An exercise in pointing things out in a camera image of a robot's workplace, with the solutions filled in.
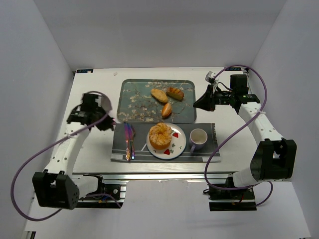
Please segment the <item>steel cake server wooden handle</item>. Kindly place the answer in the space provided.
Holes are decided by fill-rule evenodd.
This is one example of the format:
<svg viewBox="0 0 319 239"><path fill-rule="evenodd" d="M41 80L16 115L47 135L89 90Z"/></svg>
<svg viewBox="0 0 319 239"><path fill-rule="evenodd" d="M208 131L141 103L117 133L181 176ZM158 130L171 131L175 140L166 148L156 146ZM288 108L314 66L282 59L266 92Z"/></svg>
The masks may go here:
<svg viewBox="0 0 319 239"><path fill-rule="evenodd" d="M100 106L103 108L105 112L109 112L112 110L112 104L110 99L107 96L101 96Z"/></svg>

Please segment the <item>iridescent knife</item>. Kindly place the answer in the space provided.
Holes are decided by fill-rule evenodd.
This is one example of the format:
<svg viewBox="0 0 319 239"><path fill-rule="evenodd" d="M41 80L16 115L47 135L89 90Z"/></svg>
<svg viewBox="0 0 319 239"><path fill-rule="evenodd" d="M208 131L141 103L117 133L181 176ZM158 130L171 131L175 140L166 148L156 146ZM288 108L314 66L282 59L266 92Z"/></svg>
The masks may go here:
<svg viewBox="0 0 319 239"><path fill-rule="evenodd" d="M126 144L126 160L130 161L131 160L130 137L129 137L128 125L126 122L124 123L124 130L125 130L125 144Z"/></svg>

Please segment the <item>sliced baguette piece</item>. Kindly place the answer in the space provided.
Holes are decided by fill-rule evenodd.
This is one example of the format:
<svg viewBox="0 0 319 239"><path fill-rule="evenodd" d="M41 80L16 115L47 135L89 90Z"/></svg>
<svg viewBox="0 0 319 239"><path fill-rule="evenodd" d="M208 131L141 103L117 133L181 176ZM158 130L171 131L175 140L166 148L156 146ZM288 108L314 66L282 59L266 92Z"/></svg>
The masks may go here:
<svg viewBox="0 0 319 239"><path fill-rule="evenodd" d="M183 100L184 98L184 92L174 87L168 87L166 90L166 94L170 96L171 98L174 98L179 101Z"/></svg>

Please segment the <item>purple ceramic mug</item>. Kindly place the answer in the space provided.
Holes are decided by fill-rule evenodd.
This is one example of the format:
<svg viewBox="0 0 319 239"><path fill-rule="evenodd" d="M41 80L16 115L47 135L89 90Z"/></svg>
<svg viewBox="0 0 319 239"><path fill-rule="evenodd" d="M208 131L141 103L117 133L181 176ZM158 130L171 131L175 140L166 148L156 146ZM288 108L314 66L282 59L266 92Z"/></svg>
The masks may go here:
<svg viewBox="0 0 319 239"><path fill-rule="evenodd" d="M206 131L200 128L196 128L191 131L189 136L190 142L190 153L194 153L197 150L202 149L208 140L208 135Z"/></svg>

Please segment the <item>blossom pattern grey tray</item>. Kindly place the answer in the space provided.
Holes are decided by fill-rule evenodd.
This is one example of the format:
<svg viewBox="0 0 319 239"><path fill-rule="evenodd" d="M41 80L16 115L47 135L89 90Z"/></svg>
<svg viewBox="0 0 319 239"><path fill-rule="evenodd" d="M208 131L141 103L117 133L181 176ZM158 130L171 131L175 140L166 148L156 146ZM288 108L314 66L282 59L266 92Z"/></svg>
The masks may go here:
<svg viewBox="0 0 319 239"><path fill-rule="evenodd" d="M172 113L167 117L161 116L164 104L151 95L152 89L166 91L168 87L178 88L184 93L182 100L168 97ZM196 121L195 86L189 80L151 80L126 79L122 83L117 108L117 119L120 122L169 122L194 123Z"/></svg>

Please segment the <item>oval flat bread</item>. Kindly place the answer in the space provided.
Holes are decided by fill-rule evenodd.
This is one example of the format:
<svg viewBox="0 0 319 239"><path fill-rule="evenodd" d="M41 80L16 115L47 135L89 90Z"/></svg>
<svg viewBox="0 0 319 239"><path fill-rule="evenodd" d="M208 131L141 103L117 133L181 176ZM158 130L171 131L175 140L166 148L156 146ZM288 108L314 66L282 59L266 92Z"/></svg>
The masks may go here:
<svg viewBox="0 0 319 239"><path fill-rule="evenodd" d="M168 97L163 90L151 89L151 95L161 103L168 103Z"/></svg>

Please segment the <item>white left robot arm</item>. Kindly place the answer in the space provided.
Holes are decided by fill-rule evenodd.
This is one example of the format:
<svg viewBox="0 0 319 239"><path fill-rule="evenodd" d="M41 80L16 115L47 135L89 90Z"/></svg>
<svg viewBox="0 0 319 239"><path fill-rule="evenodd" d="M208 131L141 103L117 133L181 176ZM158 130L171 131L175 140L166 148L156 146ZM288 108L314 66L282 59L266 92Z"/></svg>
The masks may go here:
<svg viewBox="0 0 319 239"><path fill-rule="evenodd" d="M114 119L109 116L111 101L102 93L91 91L82 95L68 116L65 139L42 172L35 172L32 183L41 207L74 209L80 199L105 192L102 176L73 175L78 154L91 129L114 129Z"/></svg>

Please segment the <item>blue label right corner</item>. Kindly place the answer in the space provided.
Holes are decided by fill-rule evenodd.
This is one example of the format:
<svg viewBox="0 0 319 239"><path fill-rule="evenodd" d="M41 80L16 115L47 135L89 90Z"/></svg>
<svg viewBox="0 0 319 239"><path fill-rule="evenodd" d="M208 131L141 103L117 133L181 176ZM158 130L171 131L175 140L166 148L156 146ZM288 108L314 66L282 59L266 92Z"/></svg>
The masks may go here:
<svg viewBox="0 0 319 239"><path fill-rule="evenodd" d="M228 67L225 71L242 71L241 67Z"/></svg>

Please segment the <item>watermelon pattern white plate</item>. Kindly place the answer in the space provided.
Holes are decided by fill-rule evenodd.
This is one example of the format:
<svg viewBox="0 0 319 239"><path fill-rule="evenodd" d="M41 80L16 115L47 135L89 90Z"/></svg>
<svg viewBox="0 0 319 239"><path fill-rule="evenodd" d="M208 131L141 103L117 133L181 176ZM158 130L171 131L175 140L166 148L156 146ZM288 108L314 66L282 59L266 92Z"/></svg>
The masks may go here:
<svg viewBox="0 0 319 239"><path fill-rule="evenodd" d="M162 160L171 160L182 155L187 145L187 139L184 131L179 126L172 123L165 124L172 129L172 140L169 147L164 150L154 149L150 144L148 133L146 138L147 148L154 157Z"/></svg>

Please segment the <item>blue label left corner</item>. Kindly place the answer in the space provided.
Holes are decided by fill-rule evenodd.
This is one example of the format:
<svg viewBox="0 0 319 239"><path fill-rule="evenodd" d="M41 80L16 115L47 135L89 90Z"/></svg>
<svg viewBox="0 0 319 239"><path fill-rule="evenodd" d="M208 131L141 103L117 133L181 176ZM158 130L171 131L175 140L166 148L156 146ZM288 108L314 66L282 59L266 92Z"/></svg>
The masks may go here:
<svg viewBox="0 0 319 239"><path fill-rule="evenodd" d="M93 69L78 69L76 71L77 74L90 74L93 73Z"/></svg>

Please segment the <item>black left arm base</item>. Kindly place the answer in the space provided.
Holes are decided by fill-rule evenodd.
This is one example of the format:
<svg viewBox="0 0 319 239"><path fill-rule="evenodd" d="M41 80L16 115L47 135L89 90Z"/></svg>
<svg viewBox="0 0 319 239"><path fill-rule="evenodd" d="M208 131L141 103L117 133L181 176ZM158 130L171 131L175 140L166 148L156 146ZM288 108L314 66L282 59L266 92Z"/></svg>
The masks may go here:
<svg viewBox="0 0 319 239"><path fill-rule="evenodd" d="M102 175L84 174L72 176L79 189L77 208L119 209L125 199L126 185Z"/></svg>

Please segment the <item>blue label corner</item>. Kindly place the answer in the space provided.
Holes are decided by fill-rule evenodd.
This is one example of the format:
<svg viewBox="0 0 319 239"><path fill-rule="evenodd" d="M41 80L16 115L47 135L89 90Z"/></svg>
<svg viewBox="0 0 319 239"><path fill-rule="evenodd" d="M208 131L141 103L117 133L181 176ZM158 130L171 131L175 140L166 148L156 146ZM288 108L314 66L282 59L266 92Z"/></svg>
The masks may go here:
<svg viewBox="0 0 319 239"><path fill-rule="evenodd" d="M76 71L77 74L90 74L93 73L93 69L78 69Z"/></svg>
<svg viewBox="0 0 319 239"><path fill-rule="evenodd" d="M241 67L228 67L225 71L242 71Z"/></svg>

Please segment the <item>round orange sponge cake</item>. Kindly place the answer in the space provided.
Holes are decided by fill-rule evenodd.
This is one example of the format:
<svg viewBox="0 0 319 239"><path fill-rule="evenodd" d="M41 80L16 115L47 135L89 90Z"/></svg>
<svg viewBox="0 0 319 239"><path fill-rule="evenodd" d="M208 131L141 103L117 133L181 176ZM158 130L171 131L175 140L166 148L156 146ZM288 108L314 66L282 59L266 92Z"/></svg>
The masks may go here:
<svg viewBox="0 0 319 239"><path fill-rule="evenodd" d="M172 140L172 129L165 123L157 123L149 131L149 141L156 150L164 150L169 147Z"/></svg>

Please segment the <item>iridescent fork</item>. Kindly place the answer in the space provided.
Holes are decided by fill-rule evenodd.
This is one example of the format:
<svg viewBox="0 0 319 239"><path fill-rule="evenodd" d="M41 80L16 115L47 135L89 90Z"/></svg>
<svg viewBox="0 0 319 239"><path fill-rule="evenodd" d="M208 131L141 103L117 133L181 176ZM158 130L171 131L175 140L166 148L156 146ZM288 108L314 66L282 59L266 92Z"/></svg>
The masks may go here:
<svg viewBox="0 0 319 239"><path fill-rule="evenodd" d="M134 147L134 137L135 137L135 130L131 124L129 124L129 128L131 131L131 152L132 152L132 160L135 159L135 147Z"/></svg>

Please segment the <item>sesame bun bread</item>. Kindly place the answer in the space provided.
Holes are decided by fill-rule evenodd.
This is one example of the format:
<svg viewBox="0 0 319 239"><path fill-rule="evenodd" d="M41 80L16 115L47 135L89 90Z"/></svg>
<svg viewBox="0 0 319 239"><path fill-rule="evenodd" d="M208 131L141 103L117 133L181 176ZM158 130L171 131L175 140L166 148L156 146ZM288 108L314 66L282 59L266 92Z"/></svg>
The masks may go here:
<svg viewBox="0 0 319 239"><path fill-rule="evenodd" d="M165 119L165 118L169 117L171 113L172 113L171 104L170 103L165 104L162 111L161 111L162 118Z"/></svg>

